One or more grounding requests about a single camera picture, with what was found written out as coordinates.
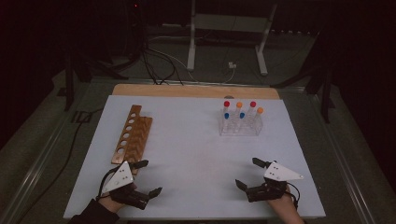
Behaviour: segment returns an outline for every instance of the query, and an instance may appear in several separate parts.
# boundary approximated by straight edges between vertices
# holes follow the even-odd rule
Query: white stand
[[[195,62],[195,29],[211,29],[211,30],[225,30],[225,31],[242,31],[242,32],[256,32],[262,33],[262,42],[256,46],[257,61],[260,67],[260,74],[267,76],[268,71],[265,65],[264,50],[265,42],[270,33],[272,21],[276,12],[276,4],[273,4],[268,18],[253,18],[253,17],[235,17],[222,15],[208,15],[195,13],[195,0],[191,3],[191,38],[189,58],[187,60],[187,70],[192,72],[194,70]]]

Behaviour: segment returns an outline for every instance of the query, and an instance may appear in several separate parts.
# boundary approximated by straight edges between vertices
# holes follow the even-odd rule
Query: white table surface
[[[238,100],[230,100],[231,108]],[[247,109],[250,100],[241,100]],[[163,187],[145,210],[126,206],[125,219],[264,219],[275,217],[265,202],[249,203],[235,179],[248,187],[262,184],[264,169],[252,163],[277,161],[304,176],[292,180],[301,192],[302,217],[324,217],[318,192],[282,100],[254,100],[265,109],[259,136],[220,136],[219,111],[224,99],[109,96],[77,183],[64,212],[80,214],[94,198],[105,173],[115,167],[111,158],[132,105],[140,116],[153,118],[143,155],[148,167],[135,179],[138,191]]]

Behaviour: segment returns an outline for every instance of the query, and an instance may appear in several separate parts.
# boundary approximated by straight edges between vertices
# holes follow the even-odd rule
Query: human hand
[[[131,184],[132,189],[137,189],[137,186],[132,183]],[[110,193],[106,192],[102,195],[102,197],[98,200],[99,204],[101,204],[105,209],[112,213],[117,213],[123,206],[125,206],[124,203],[117,203],[113,201],[110,197]]]
[[[267,200],[267,202],[274,209],[279,218],[286,224],[304,224],[289,194],[285,193],[281,198]]]

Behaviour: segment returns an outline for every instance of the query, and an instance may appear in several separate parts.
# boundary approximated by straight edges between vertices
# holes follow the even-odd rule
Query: wire
[[[187,69],[187,65],[184,64],[181,60],[179,60],[178,58],[175,58],[175,57],[172,56],[172,55],[163,53],[163,52],[161,52],[161,51],[159,51],[159,50],[156,50],[156,49],[151,49],[151,50],[152,50],[152,51],[155,51],[155,52],[158,52],[158,53],[161,53],[161,54],[163,54],[163,55],[166,55],[166,56],[168,56],[169,58],[171,58],[171,59],[177,61],[178,63],[180,63],[181,65],[183,65],[183,67],[186,68],[186,71],[187,71],[187,73],[189,74],[190,78],[191,78],[193,81],[195,81],[195,82],[197,82],[197,83],[200,83],[200,81],[198,81],[197,79],[195,79],[195,78],[192,76],[192,74],[191,74],[191,73],[189,72],[189,70]]]
[[[177,71],[177,68],[175,67],[175,64],[172,62],[172,60],[169,58],[169,56],[166,55],[166,54],[164,54],[164,53],[162,53],[162,52],[153,50],[153,49],[148,49],[148,50],[149,50],[149,51],[153,51],[153,52],[155,52],[155,53],[157,53],[157,54],[159,54],[159,55],[151,54],[151,53],[148,53],[148,54],[150,54],[150,55],[152,55],[152,56],[155,56],[155,57],[159,57],[159,58],[161,58],[161,59],[164,59],[164,60],[166,60],[167,62],[169,62],[169,63],[172,65],[172,68],[173,68],[172,73],[171,73],[169,76],[163,78],[163,80],[160,82],[160,85],[161,85],[163,82],[165,82],[166,79],[168,79],[168,78],[170,78],[172,75],[176,74],[176,75],[177,75],[178,81],[179,81],[180,84],[183,86],[184,84],[183,84],[183,82],[182,82],[181,79],[180,79],[180,75],[179,75],[179,73],[178,73],[178,71]]]
[[[86,112],[86,111],[81,111],[81,112],[86,112],[88,113],[88,115],[85,117],[86,119],[90,116],[92,116],[94,113],[99,112],[103,110],[103,108],[101,109],[97,109],[94,110],[92,112]],[[73,152],[73,148],[74,148],[74,144],[76,143],[76,139],[77,139],[77,135],[78,135],[78,131],[81,128],[83,122],[81,122],[76,130],[75,130],[75,134],[73,136],[73,141],[72,144],[70,145],[69,148],[69,152],[66,158],[66,161],[64,162],[64,165],[62,166],[61,170],[58,172],[58,174],[55,176],[55,178],[49,183],[49,185],[40,193],[40,195],[38,195],[38,197],[32,202],[32,204],[29,206],[29,208],[21,215],[21,217],[18,219],[18,221],[16,223],[21,223],[23,221],[23,219],[26,217],[26,215],[30,212],[30,210],[32,210],[33,207],[35,207],[35,205],[41,200],[41,198],[48,192],[48,190],[55,184],[55,182],[58,180],[58,178],[61,176],[61,174],[63,173],[64,169],[66,168],[67,164],[70,161],[70,158],[72,156],[72,152]]]
[[[288,185],[294,187],[294,188],[297,190],[297,193],[298,193],[297,199],[296,199],[296,197],[294,196],[294,194],[287,192],[287,193],[293,198],[294,206],[297,208],[297,207],[298,207],[298,202],[300,201],[300,191],[297,189],[297,187],[295,187],[294,185],[292,185],[292,184],[289,183],[289,182],[288,182]]]

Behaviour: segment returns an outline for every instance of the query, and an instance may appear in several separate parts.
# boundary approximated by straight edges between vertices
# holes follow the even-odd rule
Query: table
[[[267,108],[259,136],[219,136],[217,115],[224,96],[251,99]],[[142,105],[142,116],[154,121],[139,171],[141,192],[163,187],[146,210],[125,207],[119,216],[140,220],[266,219],[276,215],[266,203],[249,203],[234,183],[249,187],[262,183],[264,170],[251,163],[258,157],[277,160],[304,176],[290,181],[302,193],[303,217],[324,217],[318,193],[298,144],[283,101],[265,88],[148,86],[121,84],[109,96],[92,144],[83,163],[64,217],[80,213],[93,198],[110,164],[132,104]]]

